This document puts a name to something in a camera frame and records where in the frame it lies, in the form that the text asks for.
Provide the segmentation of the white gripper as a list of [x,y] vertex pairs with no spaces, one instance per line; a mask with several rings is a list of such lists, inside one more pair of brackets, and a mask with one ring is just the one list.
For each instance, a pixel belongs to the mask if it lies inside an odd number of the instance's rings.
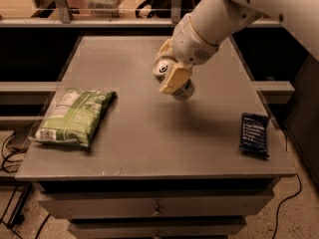
[[[167,39],[159,48],[155,66],[172,67],[174,58],[193,65],[206,63],[219,49],[204,41],[193,29],[190,14],[185,14],[175,26],[171,39]],[[159,85],[162,94],[171,95],[180,89],[191,77],[192,69],[186,65],[176,64]]]

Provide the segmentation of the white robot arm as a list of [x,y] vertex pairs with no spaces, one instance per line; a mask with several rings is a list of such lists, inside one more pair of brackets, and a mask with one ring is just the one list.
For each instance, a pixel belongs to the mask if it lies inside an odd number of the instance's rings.
[[224,39],[262,16],[278,22],[319,59],[319,0],[201,0],[159,49],[154,63],[159,91],[172,95],[181,89],[194,66],[206,63]]

